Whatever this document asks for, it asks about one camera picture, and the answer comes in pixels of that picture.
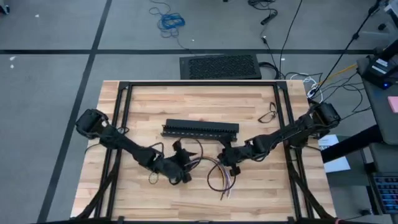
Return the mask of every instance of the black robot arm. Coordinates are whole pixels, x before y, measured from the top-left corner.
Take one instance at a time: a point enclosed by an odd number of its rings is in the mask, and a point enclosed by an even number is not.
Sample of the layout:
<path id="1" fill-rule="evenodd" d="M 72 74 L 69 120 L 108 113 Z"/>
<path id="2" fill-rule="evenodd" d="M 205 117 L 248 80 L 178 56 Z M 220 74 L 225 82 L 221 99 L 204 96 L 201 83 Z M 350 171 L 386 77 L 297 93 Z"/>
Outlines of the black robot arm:
<path id="1" fill-rule="evenodd" d="M 221 140 L 224 145 L 218 159 L 224 166 L 230 166 L 232 176 L 240 174 L 238 163 L 246 159 L 263 161 L 275 149 L 278 143 L 288 141 L 292 147 L 304 147 L 308 137 L 319 134 L 323 137 L 340 122 L 340 116 L 329 103 L 313 105 L 307 113 L 299 117 L 294 123 L 280 128 L 271 134 L 260 134 L 245 141 L 244 146 L 231 147 L 230 142 Z"/>
<path id="2" fill-rule="evenodd" d="M 146 169 L 156 174 L 163 174 L 173 183 L 181 180 L 186 183 L 191 180 L 188 173 L 190 156 L 194 155 L 181 148 L 177 141 L 173 147 L 175 155 L 165 158 L 163 152 L 153 147 L 139 146 L 129 138 L 120 133 L 108 122 L 108 117 L 98 110 L 86 110 L 76 122 L 76 130 L 88 139 L 99 138 L 99 143 L 108 149 L 124 149 L 129 152 L 133 158 Z"/>

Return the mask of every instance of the pink sticky note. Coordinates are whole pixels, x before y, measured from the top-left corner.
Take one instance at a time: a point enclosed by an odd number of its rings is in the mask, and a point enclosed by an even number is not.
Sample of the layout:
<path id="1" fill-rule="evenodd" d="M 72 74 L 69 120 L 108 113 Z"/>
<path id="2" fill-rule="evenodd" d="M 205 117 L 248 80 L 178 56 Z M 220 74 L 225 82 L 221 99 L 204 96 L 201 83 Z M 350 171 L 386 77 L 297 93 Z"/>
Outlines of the pink sticky note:
<path id="1" fill-rule="evenodd" d="M 398 113 L 398 96 L 389 96 L 388 102 L 390 103 L 392 112 Z"/>

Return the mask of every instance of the black floor mat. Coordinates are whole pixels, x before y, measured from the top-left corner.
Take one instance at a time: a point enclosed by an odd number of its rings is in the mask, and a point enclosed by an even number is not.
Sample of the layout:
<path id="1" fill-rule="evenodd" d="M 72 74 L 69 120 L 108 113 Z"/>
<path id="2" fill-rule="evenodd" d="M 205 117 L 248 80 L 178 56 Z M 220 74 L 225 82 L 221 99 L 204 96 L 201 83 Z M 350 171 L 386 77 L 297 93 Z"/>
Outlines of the black floor mat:
<path id="1" fill-rule="evenodd" d="M 261 79 L 255 55 L 207 55 L 180 58 L 182 80 Z"/>

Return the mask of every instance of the yellow cable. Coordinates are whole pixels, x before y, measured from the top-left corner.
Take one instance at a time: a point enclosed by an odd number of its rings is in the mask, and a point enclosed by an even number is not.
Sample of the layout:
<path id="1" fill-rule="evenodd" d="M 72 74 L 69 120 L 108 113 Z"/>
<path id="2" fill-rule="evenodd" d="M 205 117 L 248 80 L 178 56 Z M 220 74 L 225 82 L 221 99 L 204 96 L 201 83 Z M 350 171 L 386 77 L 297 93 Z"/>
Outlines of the yellow cable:
<path id="1" fill-rule="evenodd" d="M 355 68 L 355 67 L 356 67 L 356 64 L 350 65 L 350 66 L 344 68 L 343 70 L 330 75 L 326 80 L 318 82 L 318 85 L 321 85 L 323 82 L 326 82 L 327 80 L 329 80 L 329 79 L 331 79 L 331 78 L 333 78 L 333 77 L 335 77 L 335 76 L 337 76 L 337 75 L 339 75 L 339 74 L 341 74 L 343 72 L 347 72 L 348 70 L 351 70 L 352 68 Z"/>

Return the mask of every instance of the white paper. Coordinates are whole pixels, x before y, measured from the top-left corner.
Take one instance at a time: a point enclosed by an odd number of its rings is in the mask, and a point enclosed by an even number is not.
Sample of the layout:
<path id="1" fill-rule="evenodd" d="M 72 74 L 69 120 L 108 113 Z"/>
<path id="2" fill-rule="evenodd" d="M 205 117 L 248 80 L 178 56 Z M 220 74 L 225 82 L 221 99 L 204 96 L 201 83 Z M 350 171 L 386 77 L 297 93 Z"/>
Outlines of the white paper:
<path id="1" fill-rule="evenodd" d="M 319 148 L 321 150 L 327 149 L 337 143 L 338 139 L 335 134 L 328 134 L 318 140 Z M 345 156 L 335 159 L 334 161 L 327 162 L 323 166 L 325 167 L 326 173 L 351 169 Z"/>

